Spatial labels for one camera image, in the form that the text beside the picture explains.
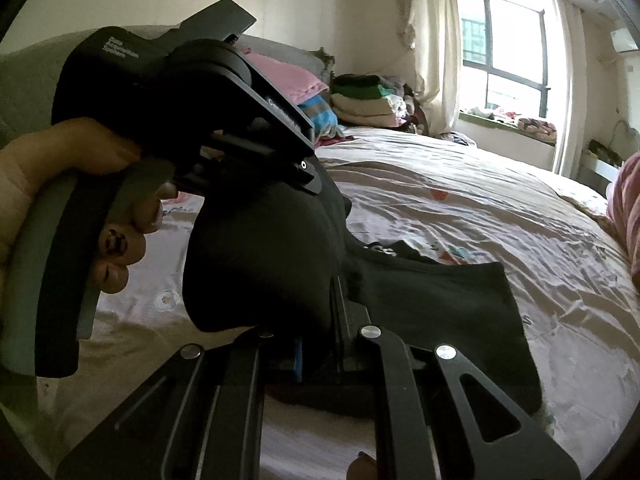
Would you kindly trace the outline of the person's right hand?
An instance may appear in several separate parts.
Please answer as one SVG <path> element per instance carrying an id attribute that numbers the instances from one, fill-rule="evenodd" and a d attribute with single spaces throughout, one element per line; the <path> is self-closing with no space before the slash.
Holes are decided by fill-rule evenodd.
<path id="1" fill-rule="evenodd" d="M 378 463 L 365 452 L 359 452 L 356 460 L 348 467 L 347 480 L 376 480 L 378 478 Z"/>

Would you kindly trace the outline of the person's left hand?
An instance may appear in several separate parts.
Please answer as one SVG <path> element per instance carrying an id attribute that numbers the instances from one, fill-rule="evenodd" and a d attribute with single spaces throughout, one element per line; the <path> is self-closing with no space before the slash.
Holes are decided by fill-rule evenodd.
<path id="1" fill-rule="evenodd" d="M 26 133 L 1 149 L 1 276 L 6 277 L 18 233 L 40 188 L 71 169 L 110 174 L 140 159 L 140 150 L 98 122 L 79 118 Z M 128 283 L 128 268 L 146 251 L 145 237 L 162 224 L 163 200 L 178 196 L 167 182 L 130 207 L 122 220 L 107 224 L 94 246 L 98 258 L 92 280 L 116 294 Z"/>

